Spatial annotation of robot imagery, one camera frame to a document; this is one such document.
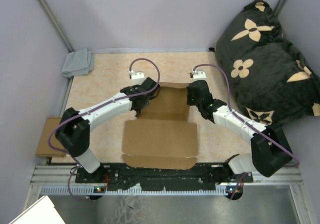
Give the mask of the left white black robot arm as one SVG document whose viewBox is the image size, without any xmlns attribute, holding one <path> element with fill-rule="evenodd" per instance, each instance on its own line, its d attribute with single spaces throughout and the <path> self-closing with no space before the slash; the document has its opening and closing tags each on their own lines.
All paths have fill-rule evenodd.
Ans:
<svg viewBox="0 0 320 224">
<path fill-rule="evenodd" d="M 149 101 L 160 90 L 159 83 L 147 77 L 141 84 L 121 89 L 113 97 L 81 110 L 68 108 L 55 130 L 55 138 L 67 153 L 82 166 L 92 182 L 99 182 L 104 176 L 102 163 L 90 150 L 90 133 L 106 121 L 135 111 L 139 116 Z"/>
</svg>

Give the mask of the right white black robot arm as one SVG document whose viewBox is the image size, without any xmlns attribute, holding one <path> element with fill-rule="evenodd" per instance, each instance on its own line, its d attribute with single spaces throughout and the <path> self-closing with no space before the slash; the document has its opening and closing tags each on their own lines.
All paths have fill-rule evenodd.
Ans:
<svg viewBox="0 0 320 224">
<path fill-rule="evenodd" d="M 187 104 L 196 106 L 205 120 L 225 127 L 250 144 L 251 153 L 227 160 L 222 173 L 225 180 L 234 182 L 240 174 L 254 171 L 270 177 L 292 161 L 292 150 L 280 126 L 258 123 L 230 109 L 226 102 L 213 98 L 205 80 L 187 86 Z"/>
</svg>

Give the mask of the brown cardboard box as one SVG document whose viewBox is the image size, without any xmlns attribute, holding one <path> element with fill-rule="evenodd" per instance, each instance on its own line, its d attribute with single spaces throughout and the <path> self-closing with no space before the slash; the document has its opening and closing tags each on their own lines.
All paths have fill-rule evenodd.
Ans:
<svg viewBox="0 0 320 224">
<path fill-rule="evenodd" d="M 198 126 L 189 122 L 187 83 L 160 84 L 135 120 L 125 122 L 122 159 L 130 167 L 192 168 L 198 155 Z"/>
</svg>

